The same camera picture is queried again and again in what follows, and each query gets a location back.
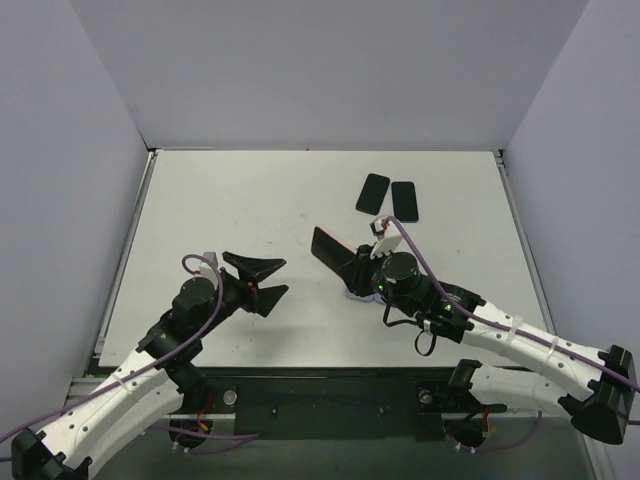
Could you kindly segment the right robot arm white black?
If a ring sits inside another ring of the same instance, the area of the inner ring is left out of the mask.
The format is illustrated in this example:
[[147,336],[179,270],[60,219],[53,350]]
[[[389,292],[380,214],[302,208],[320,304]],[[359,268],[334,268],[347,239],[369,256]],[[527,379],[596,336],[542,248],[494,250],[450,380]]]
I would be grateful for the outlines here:
[[404,323],[457,344],[493,352],[521,371],[462,360],[447,383],[449,402],[525,406],[562,415],[582,434],[610,445],[622,443],[631,414],[635,380],[632,354],[618,346],[586,347],[544,332],[462,287],[437,285],[408,252],[375,256],[372,246],[352,251],[337,243],[312,254],[356,297],[379,295]]

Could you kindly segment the lilac phone case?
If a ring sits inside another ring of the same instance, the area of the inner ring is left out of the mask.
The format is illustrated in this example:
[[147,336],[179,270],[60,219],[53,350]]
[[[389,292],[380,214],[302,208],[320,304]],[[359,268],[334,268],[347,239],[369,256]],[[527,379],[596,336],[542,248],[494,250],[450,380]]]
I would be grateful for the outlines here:
[[350,300],[354,300],[354,301],[358,301],[358,302],[362,302],[362,303],[377,303],[379,305],[385,305],[386,304],[386,300],[379,294],[371,294],[371,295],[366,295],[366,296],[359,296],[356,295],[353,292],[350,292],[349,290],[345,291],[345,297],[350,299]]

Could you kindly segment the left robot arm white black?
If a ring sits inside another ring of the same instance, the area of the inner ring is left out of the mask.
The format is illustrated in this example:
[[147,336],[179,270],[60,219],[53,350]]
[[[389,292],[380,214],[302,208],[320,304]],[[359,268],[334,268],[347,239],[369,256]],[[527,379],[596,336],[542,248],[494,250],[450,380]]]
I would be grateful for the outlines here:
[[92,479],[162,417],[203,405],[206,377],[193,363],[203,338],[238,310],[267,317],[288,290],[260,286],[281,258],[222,258],[234,273],[213,254],[196,256],[169,310],[89,395],[8,435],[13,478]]

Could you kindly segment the blue phone black screen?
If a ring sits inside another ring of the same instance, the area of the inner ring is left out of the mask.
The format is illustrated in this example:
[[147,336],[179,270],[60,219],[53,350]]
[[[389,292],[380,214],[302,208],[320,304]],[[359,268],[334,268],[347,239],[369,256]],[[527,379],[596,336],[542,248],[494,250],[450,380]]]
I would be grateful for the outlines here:
[[415,184],[411,181],[392,182],[391,194],[394,216],[401,222],[418,222],[419,211]]

